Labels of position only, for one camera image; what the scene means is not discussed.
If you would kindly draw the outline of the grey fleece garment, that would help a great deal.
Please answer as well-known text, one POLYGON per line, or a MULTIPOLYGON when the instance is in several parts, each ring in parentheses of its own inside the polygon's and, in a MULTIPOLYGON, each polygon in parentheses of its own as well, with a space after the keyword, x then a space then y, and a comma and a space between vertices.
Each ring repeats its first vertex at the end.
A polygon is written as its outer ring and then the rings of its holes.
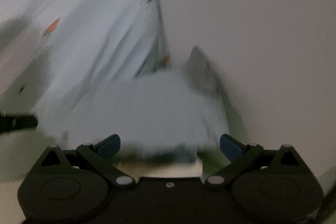
POLYGON ((222 90, 207 56, 193 47, 179 69, 43 98, 35 111, 41 129, 65 149, 116 134, 122 157, 192 162, 229 133, 222 90))

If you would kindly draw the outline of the black left gripper tip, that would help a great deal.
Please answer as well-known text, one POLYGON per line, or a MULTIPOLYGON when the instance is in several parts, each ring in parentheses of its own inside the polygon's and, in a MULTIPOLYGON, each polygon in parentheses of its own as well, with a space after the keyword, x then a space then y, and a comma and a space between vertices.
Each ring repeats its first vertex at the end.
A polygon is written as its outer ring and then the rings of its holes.
POLYGON ((5 111, 1 111, 1 134, 36 128, 37 126, 38 119, 33 114, 7 114, 5 111))

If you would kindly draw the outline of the pale green storage bag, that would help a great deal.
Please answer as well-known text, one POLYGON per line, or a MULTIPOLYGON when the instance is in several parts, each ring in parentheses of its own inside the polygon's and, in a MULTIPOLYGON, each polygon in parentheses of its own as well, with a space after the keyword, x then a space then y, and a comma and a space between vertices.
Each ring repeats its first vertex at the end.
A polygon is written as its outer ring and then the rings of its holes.
POLYGON ((167 53, 159 0, 1 0, 1 110, 151 73, 167 53))

